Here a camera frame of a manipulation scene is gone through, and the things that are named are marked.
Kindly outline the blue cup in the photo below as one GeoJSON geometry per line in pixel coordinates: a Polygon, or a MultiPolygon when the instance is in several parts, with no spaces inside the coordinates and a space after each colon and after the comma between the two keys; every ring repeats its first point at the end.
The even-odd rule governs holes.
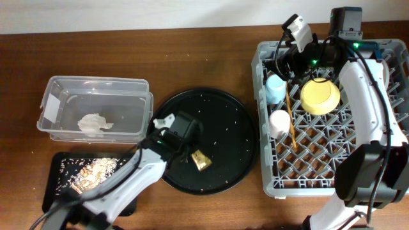
{"type": "Polygon", "coordinates": [[[278,75],[273,74],[266,80],[265,90],[267,103],[277,105],[286,96],[286,82],[278,75]]]}

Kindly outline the gold snack wrapper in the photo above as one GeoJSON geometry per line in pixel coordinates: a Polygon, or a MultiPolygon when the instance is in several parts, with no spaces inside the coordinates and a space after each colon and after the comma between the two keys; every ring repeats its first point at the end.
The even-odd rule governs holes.
{"type": "Polygon", "coordinates": [[[204,171],[211,166],[212,161],[200,149],[191,154],[191,157],[199,171],[204,171]]]}

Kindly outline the yellow bowl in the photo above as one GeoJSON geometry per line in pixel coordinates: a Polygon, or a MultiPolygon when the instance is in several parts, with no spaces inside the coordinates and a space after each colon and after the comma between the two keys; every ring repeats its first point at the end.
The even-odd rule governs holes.
{"type": "Polygon", "coordinates": [[[303,110],[313,115],[324,115],[332,112],[339,104],[339,88],[323,78],[309,80],[301,89],[300,101],[303,110]]]}

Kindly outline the wooden chopstick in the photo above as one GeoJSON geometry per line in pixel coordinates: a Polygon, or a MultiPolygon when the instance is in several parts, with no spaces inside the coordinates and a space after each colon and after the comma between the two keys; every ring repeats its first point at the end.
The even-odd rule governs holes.
{"type": "Polygon", "coordinates": [[[288,83],[286,83],[286,107],[287,107],[287,112],[289,114],[289,122],[290,122],[289,133],[291,134],[292,149],[293,151],[297,151],[297,142],[295,139],[295,130],[293,126],[293,117],[292,117],[292,111],[291,111],[291,102],[289,99],[288,83]]]}

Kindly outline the pink cup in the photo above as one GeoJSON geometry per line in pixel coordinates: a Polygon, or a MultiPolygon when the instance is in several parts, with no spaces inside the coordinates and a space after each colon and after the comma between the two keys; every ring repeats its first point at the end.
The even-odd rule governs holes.
{"type": "Polygon", "coordinates": [[[281,138],[290,129],[290,116],[284,110],[276,110],[269,116],[270,137],[273,139],[281,138]]]}

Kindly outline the grey plate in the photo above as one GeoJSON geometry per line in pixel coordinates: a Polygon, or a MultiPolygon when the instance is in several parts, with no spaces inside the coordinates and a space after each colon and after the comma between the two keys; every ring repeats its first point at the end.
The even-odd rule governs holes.
{"type": "Polygon", "coordinates": [[[387,62],[383,59],[382,60],[382,66],[383,66],[383,83],[385,86],[385,89],[388,89],[389,87],[389,81],[390,81],[390,70],[387,62]]]}

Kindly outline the white napkin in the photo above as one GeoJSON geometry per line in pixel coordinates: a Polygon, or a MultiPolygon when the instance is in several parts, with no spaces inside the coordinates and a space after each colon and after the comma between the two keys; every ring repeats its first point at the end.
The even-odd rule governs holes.
{"type": "Polygon", "coordinates": [[[108,123],[103,116],[94,113],[85,115],[77,125],[82,132],[102,133],[104,130],[111,129],[113,123],[108,123]]]}

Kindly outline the food scraps and rice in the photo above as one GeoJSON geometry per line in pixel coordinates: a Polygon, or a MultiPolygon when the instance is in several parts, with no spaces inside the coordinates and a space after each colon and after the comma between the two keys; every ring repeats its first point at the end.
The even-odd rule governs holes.
{"type": "Polygon", "coordinates": [[[68,190],[82,194],[97,187],[127,163],[118,158],[66,158],[58,170],[56,195],[68,190]]]}

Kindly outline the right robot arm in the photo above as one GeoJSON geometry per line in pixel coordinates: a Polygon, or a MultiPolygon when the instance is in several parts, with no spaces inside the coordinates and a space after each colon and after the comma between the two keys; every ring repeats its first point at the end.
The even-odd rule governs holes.
{"type": "Polygon", "coordinates": [[[361,22],[361,8],[334,8],[322,42],[299,15],[282,25],[280,43],[288,50],[275,57],[276,74],[289,81],[319,67],[332,68],[346,93],[356,134],[355,150],[336,169],[334,195],[304,220],[303,229],[348,229],[399,202],[408,190],[408,140],[385,88],[380,46],[363,39],[361,22]]]}

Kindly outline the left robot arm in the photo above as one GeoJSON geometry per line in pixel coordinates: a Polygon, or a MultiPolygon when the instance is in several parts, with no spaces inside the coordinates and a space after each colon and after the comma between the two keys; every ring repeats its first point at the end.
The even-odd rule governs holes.
{"type": "Polygon", "coordinates": [[[66,229],[81,224],[86,229],[113,229],[120,213],[147,187],[156,183],[172,161],[190,154],[203,133],[197,118],[180,111],[154,119],[155,129],[134,147],[134,155],[112,176],[81,195],[68,193],[31,226],[66,229]]]}

